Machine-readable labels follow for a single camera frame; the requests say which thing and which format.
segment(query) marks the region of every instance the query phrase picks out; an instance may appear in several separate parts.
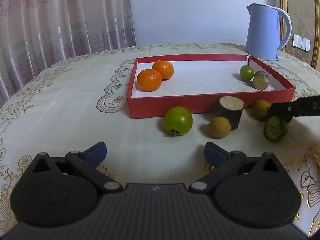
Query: wallpaper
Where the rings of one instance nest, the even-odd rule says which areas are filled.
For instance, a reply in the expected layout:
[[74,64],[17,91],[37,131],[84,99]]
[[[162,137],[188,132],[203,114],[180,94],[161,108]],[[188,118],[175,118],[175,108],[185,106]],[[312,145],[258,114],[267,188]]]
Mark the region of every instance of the wallpaper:
[[[288,0],[288,13],[292,22],[292,35],[285,46],[285,51],[311,64],[316,24],[315,0]],[[292,45],[293,34],[311,40],[309,52]]]

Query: kettle lid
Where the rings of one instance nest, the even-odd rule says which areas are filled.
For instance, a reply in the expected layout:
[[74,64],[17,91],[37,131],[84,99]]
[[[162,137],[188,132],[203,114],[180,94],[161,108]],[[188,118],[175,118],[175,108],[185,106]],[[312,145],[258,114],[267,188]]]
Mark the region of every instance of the kettle lid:
[[274,6],[271,6],[271,5],[265,4],[265,3],[252,3],[251,5],[261,5],[261,6],[266,6],[266,7],[269,7],[269,8],[275,9],[275,10],[277,10],[277,9],[278,9],[277,7],[274,7]]

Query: red box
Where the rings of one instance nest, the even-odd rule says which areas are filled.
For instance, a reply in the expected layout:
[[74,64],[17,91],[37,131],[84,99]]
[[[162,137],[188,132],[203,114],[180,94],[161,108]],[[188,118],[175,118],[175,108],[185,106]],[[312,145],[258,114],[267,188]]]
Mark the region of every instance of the red box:
[[[143,92],[136,86],[136,76],[142,69],[150,69],[157,60],[173,64],[174,74],[153,92]],[[223,96],[240,98],[244,108],[263,99],[269,104],[289,102],[295,87],[268,65],[252,57],[250,66],[264,70],[269,87],[259,91],[241,81],[239,71],[246,65],[246,55],[235,54],[181,54],[137,58],[127,94],[131,118],[164,116],[173,106],[184,106],[192,114],[214,111],[214,103]]]

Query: light blue kettle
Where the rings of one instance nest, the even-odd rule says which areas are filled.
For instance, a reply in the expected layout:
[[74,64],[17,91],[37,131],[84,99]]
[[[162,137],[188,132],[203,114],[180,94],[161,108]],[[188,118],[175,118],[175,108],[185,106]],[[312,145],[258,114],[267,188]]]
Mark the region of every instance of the light blue kettle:
[[[276,60],[279,50],[291,36],[292,24],[289,14],[284,10],[267,4],[253,3],[247,6],[250,23],[247,36],[246,53],[265,60]],[[280,19],[287,25],[285,38],[280,42]]]

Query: mandarin orange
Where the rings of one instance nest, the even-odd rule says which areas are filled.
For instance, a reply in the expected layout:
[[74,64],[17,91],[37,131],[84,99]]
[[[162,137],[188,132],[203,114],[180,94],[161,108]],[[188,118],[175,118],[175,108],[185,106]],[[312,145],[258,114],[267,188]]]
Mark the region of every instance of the mandarin orange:
[[159,71],[163,80],[170,79],[174,72],[172,64],[163,60],[157,60],[154,62],[152,69]]
[[138,86],[147,92],[157,90],[161,83],[161,74],[155,69],[144,69],[137,76]]

